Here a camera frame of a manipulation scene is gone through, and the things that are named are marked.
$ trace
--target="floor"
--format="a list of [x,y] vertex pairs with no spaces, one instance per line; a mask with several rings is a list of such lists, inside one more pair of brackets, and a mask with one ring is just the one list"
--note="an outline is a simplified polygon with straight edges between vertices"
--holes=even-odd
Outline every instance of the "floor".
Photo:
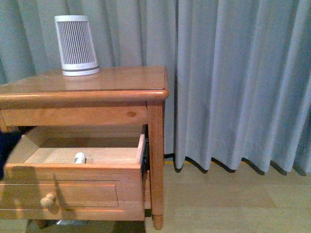
[[212,164],[208,173],[185,164],[176,173],[165,164],[164,228],[145,222],[90,221],[85,226],[0,220],[0,233],[310,233],[311,174],[287,176],[274,168],[259,175],[246,163],[235,173]]

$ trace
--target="open drawer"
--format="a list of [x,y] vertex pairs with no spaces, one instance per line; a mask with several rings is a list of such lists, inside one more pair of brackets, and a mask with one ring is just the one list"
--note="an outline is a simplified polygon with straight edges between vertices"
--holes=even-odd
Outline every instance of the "open drawer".
[[[35,127],[0,182],[4,218],[144,220],[144,127]],[[74,164],[75,154],[86,155]]]

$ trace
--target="wooden knob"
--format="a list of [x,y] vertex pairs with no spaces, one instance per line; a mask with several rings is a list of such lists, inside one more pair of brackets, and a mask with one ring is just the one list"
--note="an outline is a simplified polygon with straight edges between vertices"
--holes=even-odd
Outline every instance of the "wooden knob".
[[40,204],[44,208],[52,207],[56,196],[52,193],[48,193],[44,198],[40,200]]

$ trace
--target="curtain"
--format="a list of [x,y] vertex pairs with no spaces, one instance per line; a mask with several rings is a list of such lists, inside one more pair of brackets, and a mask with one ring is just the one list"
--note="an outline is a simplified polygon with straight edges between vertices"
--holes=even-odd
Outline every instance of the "curtain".
[[311,1],[179,2],[176,166],[311,171]]
[[88,16],[100,67],[168,68],[165,153],[173,153],[176,4],[172,0],[0,0],[0,84],[61,68],[54,16]]
[[61,67],[57,15],[89,17],[101,67],[168,67],[177,168],[311,172],[311,0],[1,0],[0,83]]

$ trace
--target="tabletop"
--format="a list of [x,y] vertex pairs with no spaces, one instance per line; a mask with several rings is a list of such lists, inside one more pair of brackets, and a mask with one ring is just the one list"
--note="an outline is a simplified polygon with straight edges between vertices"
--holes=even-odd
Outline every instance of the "tabletop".
[[70,101],[165,100],[169,94],[163,66],[101,68],[97,74],[69,77],[53,70],[0,85],[0,108]]

